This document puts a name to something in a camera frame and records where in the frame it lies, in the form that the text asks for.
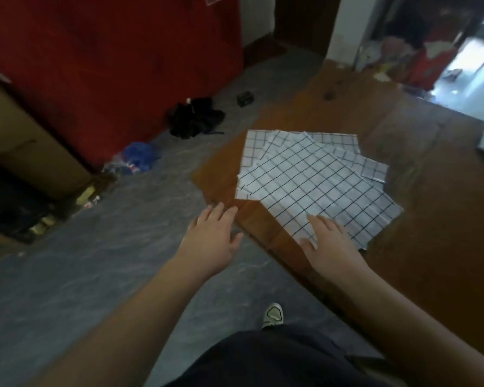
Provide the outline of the person's left hand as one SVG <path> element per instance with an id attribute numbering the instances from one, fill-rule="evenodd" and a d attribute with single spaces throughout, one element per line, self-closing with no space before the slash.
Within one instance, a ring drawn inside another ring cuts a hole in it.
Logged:
<path id="1" fill-rule="evenodd" d="M 227 243 L 237 212 L 224 203 L 208 206 L 188 227 L 175 258 L 205 280 L 225 270 L 236 253 L 227 251 Z"/>

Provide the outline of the person's right hand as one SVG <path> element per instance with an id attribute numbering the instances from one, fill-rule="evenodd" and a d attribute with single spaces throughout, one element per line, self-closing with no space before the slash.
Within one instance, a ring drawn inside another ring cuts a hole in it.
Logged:
<path id="1" fill-rule="evenodd" d="M 307 219 L 317 240 L 316 257 L 307 260 L 324 279 L 340 284 L 372 273 L 349 235 L 336 221 L 311 214 L 307 214 Z"/>

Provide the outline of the person's left forearm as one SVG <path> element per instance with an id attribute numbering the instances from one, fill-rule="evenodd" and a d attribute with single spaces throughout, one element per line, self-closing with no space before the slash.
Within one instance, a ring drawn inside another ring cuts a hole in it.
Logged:
<path id="1" fill-rule="evenodd" d="M 232 254 L 178 253 L 29 387 L 140 387 L 182 313 Z"/>

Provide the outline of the person's right forearm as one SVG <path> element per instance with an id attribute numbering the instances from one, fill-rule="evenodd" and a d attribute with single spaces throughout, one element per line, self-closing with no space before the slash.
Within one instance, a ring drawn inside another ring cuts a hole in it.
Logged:
<path id="1" fill-rule="evenodd" d="M 484 387 L 484 355 L 363 265 L 331 280 L 357 309 L 361 326 L 402 371 L 430 387 Z"/>

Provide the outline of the white checkered cloth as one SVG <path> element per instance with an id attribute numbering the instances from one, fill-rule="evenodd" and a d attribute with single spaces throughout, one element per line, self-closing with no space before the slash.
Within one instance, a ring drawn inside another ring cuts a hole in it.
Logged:
<path id="1" fill-rule="evenodd" d="M 235 198 L 259 201 L 295 240 L 316 236 L 307 214 L 344 227 L 358 250 L 400 216 L 403 209 L 384 191 L 307 137 L 285 141 L 237 176 Z"/>
<path id="2" fill-rule="evenodd" d="M 362 156 L 357 135 L 283 130 L 254 130 L 252 132 L 252 135 L 247 133 L 246 142 L 249 142 L 250 136 L 254 137 L 254 158 L 260 159 L 272 145 L 280 147 L 285 141 L 301 140 L 307 137 L 323 145 L 326 150 L 331 151 L 356 172 L 378 182 L 385 182 L 388 165 Z"/>
<path id="3" fill-rule="evenodd" d="M 284 138 L 288 135 L 300 135 L 302 133 L 299 131 L 288 132 L 283 130 L 248 130 L 243 155 L 241 157 L 240 170 L 250 168 L 254 162 L 259 160 L 266 151 L 266 144 L 276 144 L 277 137 Z M 361 153 L 357 135 L 322 132 L 306 132 L 306 134 L 317 143 L 334 145 L 335 147 L 357 154 Z"/>
<path id="4" fill-rule="evenodd" d="M 308 136 L 306 132 L 302 132 L 302 134 L 300 135 L 288 135 L 287 137 L 284 137 L 284 138 L 277 137 L 276 144 L 274 143 L 266 144 L 265 152 L 269 150 L 271 145 L 281 146 L 285 140 L 290 139 L 291 137 L 297 137 L 297 136 L 303 136 L 303 135 Z M 335 147 L 334 145 L 323 144 L 323 143 L 318 143 L 318 144 L 321 144 L 326 151 L 336 156 L 345 166 L 351 168 L 358 175 L 366 178 L 367 180 L 371 181 L 373 184 L 375 185 L 377 185 L 378 183 L 385 184 L 386 175 L 389 168 L 388 165 L 381 162 L 377 162 L 365 156 L 362 156 L 361 153 L 357 154 L 351 151 L 347 151 L 347 150 Z"/>

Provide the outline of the white sneaker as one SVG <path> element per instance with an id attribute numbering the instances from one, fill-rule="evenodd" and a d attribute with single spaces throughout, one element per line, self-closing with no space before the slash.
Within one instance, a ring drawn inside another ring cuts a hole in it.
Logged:
<path id="1" fill-rule="evenodd" d="M 272 303 L 264 312 L 262 329 L 277 327 L 284 324 L 283 308 L 278 303 Z"/>

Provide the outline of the dark trousers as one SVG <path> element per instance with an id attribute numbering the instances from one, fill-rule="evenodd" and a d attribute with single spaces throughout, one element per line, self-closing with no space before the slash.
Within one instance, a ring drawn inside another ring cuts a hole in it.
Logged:
<path id="1" fill-rule="evenodd" d="M 392 387 L 365 373 L 328 336 L 278 325 L 241 331 L 164 387 Z"/>

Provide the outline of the blue plastic bag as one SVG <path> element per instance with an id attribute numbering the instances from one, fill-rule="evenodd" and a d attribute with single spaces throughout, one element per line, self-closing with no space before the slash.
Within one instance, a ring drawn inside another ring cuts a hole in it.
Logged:
<path id="1" fill-rule="evenodd" d="M 160 157 L 154 146 L 144 142 L 133 142 L 104 164 L 102 172 L 116 176 L 145 173 L 153 168 Z"/>

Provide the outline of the black bag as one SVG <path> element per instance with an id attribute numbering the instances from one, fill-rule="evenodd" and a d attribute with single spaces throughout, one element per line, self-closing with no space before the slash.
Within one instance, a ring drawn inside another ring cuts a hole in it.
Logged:
<path id="1" fill-rule="evenodd" d="M 183 140 L 199 135 L 224 135 L 217 127 L 225 118 L 225 112 L 213 108 L 212 97 L 187 99 L 186 104 L 178 103 L 169 112 L 169 133 Z"/>

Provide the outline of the yellow packet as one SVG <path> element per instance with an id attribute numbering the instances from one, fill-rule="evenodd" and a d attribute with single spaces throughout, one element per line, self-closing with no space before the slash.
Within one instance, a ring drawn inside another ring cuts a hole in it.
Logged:
<path id="1" fill-rule="evenodd" d="M 97 203 L 101 200 L 101 196 L 99 195 L 96 187 L 90 185 L 86 188 L 83 193 L 76 199 L 75 204 L 81 208 L 92 208 L 93 206 L 97 205 Z"/>

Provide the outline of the red bag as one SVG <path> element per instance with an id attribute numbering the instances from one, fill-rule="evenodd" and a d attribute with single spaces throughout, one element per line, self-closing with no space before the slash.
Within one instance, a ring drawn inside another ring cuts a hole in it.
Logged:
<path id="1" fill-rule="evenodd" d="M 424 42 L 406 70 L 403 84 L 431 91 L 457 54 L 458 49 L 451 42 Z"/>

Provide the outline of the red curtain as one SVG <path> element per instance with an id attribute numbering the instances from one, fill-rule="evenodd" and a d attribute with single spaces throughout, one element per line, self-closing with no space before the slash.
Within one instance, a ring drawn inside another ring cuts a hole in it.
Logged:
<path id="1" fill-rule="evenodd" d="M 0 0 L 0 73 L 93 168 L 242 70 L 239 0 Z"/>

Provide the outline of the dark wooden door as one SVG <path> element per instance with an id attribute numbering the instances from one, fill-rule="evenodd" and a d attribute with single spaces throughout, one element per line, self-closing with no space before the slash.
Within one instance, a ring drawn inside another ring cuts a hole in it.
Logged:
<path id="1" fill-rule="evenodd" d="M 341 0 L 276 0 L 273 37 L 326 58 Z"/>

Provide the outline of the brown cardboard box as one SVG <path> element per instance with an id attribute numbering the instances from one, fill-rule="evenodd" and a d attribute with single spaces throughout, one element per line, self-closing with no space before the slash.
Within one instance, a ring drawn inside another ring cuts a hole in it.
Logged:
<path id="1" fill-rule="evenodd" d="M 88 185 L 91 173 L 0 86 L 0 166 L 60 200 Z"/>

